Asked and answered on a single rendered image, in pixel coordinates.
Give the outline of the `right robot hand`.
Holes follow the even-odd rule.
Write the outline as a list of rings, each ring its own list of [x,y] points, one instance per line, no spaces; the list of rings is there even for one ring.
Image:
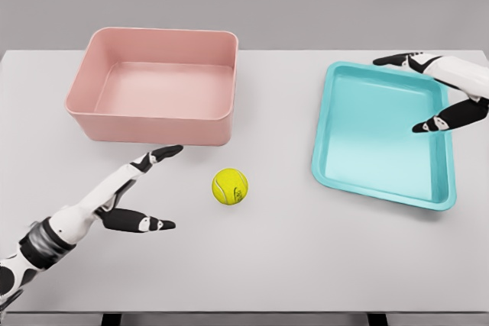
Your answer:
[[[489,66],[421,51],[383,56],[373,60],[373,64],[407,68],[467,95],[465,100],[415,124],[412,132],[416,134],[452,131],[489,116]]]

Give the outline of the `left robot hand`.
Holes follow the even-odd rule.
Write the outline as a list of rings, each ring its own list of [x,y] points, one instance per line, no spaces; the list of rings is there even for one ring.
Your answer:
[[[105,228],[129,233],[172,230],[172,221],[155,218],[139,211],[119,208],[121,197],[152,167],[166,158],[176,156],[183,146],[161,147],[147,152],[106,177],[77,205],[102,220]]]

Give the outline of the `blue plastic tray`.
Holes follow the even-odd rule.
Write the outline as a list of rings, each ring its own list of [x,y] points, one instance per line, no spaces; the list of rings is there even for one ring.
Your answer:
[[[448,107],[418,73],[335,62],[325,74],[311,170],[331,189],[432,211],[457,199],[452,136],[412,128]]]

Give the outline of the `pink plastic basket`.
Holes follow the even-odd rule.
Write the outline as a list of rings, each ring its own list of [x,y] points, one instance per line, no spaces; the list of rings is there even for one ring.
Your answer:
[[[104,27],[65,107],[92,140],[221,146],[232,136],[237,63],[229,31]]]

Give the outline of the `yellow tennis ball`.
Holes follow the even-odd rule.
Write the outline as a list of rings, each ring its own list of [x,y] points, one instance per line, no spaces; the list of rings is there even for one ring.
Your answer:
[[[248,180],[238,169],[225,168],[212,180],[212,194],[223,205],[236,205],[248,194]]]

